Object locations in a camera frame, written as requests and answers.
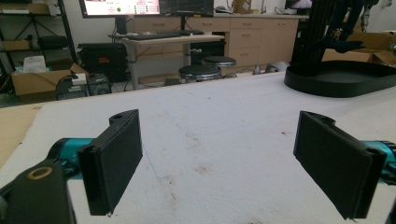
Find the white workbench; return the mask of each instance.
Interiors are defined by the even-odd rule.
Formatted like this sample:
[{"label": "white workbench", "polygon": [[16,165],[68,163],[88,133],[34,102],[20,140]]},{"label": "white workbench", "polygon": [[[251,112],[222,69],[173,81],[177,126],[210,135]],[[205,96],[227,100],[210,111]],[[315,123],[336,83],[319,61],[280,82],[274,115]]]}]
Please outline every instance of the white workbench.
[{"label": "white workbench", "polygon": [[[68,182],[78,223],[344,221],[292,152],[300,110],[360,140],[396,142],[396,88],[334,99],[294,91],[273,73],[44,105],[0,170],[4,186],[64,137],[95,137],[139,109],[144,156],[113,217],[91,217],[82,180]],[[367,219],[385,223],[396,190],[379,184]]]}]

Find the black stool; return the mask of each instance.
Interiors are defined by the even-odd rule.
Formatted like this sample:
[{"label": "black stool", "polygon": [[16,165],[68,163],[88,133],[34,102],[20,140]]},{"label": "black stool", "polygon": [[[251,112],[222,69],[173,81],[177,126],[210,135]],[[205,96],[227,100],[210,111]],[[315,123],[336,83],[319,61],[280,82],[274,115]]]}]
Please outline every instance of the black stool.
[{"label": "black stool", "polygon": [[211,65],[188,65],[180,68],[178,72],[180,77],[186,80],[186,83],[192,80],[205,81],[221,78],[220,70]]},{"label": "black stool", "polygon": [[235,66],[236,60],[224,56],[209,56],[202,59],[202,64],[216,66],[218,69],[221,69],[221,67]]}]

